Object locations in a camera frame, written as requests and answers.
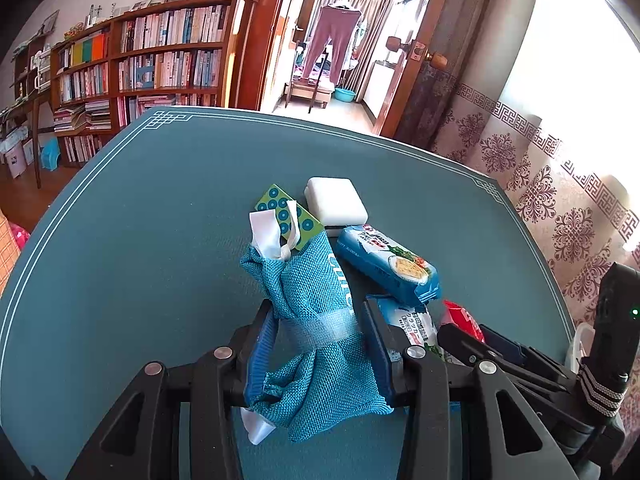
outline blue mesh bag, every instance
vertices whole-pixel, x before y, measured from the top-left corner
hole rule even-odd
[[[300,352],[267,373],[254,412],[289,428],[294,442],[352,416],[391,413],[378,393],[351,293],[325,232],[288,261],[263,258],[250,246],[241,265],[262,285]]]

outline blue food package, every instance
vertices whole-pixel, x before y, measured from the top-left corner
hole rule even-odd
[[[436,268],[370,225],[345,228],[335,253],[407,306],[441,296]]]
[[[442,358],[442,352],[438,346],[438,330],[426,308],[416,309],[403,305],[391,296],[372,295],[367,296],[367,299],[375,300],[389,325],[399,326],[404,330],[410,344],[423,346]]]

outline blue knitted fabric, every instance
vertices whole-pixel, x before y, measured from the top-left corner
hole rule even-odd
[[[325,232],[288,262],[264,259],[253,247],[240,262],[261,283],[279,319],[311,320],[314,314],[351,307],[349,289],[340,286],[334,272],[338,263]],[[278,400],[267,400],[266,395]],[[378,393],[361,333],[297,355],[267,373],[263,394],[251,408],[276,426],[289,428],[294,442],[352,416],[392,411]]]

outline doorway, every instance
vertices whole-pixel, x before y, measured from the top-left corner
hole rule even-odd
[[[398,86],[405,51],[427,1],[283,0],[260,111],[380,134],[393,97],[388,95],[390,87]],[[349,41],[343,57],[340,50],[334,53],[331,40],[311,60],[314,33],[321,20],[327,20],[325,7],[345,9],[345,14],[353,11],[358,19],[346,31]],[[389,36],[401,41],[389,45]],[[341,70],[332,71],[336,62]]]

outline green card with blue circles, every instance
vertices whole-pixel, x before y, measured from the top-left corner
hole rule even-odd
[[[260,202],[255,205],[256,211],[275,209],[280,232],[285,240],[291,234],[291,218],[287,209],[287,200],[293,200],[288,194],[273,184],[269,186],[267,192],[262,196]],[[298,225],[300,226],[300,241],[296,249],[300,250],[305,244],[318,233],[324,231],[324,226],[309,211],[298,204]]]

